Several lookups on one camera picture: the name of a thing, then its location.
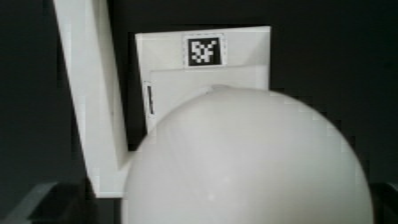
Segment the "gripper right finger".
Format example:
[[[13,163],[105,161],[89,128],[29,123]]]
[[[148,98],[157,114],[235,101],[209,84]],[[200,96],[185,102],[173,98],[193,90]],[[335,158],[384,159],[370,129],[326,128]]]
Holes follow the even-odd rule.
[[[376,224],[398,224],[398,183],[374,183],[370,189]]]

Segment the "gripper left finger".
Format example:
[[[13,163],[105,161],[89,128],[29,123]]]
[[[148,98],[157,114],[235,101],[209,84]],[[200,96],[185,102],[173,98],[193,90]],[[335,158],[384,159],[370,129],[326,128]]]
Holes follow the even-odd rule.
[[[38,184],[0,224],[97,224],[89,182]]]

